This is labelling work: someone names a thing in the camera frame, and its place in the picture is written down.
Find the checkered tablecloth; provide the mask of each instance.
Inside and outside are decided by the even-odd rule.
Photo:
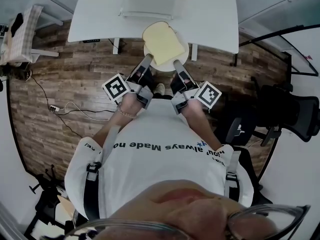
[[[9,31],[5,33],[3,42],[6,44],[6,50],[1,54],[0,65],[13,62],[31,62],[34,63],[39,55],[32,55],[32,40],[34,38],[38,18],[43,7],[33,5],[23,13],[23,24],[15,32],[14,37],[11,34],[11,26]]]

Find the mouth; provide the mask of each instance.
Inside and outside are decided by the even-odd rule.
[[[173,200],[188,200],[191,202],[199,199],[207,199],[208,197],[197,189],[192,188],[180,188],[169,191],[163,196],[155,200],[156,203],[162,204]]]

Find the eyeglasses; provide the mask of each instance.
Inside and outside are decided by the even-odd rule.
[[[310,206],[256,205],[231,214],[227,219],[227,240],[279,240],[298,229]],[[170,225],[149,221],[99,219],[88,222],[57,240],[194,240]]]

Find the white t-shirt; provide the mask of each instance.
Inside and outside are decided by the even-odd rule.
[[[65,188],[76,210],[86,216],[84,190],[87,165],[100,157],[102,148],[83,138],[65,176]],[[233,149],[216,152],[177,116],[170,100],[153,99],[147,110],[117,135],[113,150],[99,170],[99,213],[108,218],[151,185],[166,180],[193,181],[210,192],[224,195],[226,170]],[[245,169],[238,164],[242,183],[241,204],[249,207],[254,189]]]

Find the yellow sponge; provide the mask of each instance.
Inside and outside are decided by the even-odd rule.
[[[147,27],[142,38],[158,66],[186,51],[174,30],[164,21],[156,22]]]

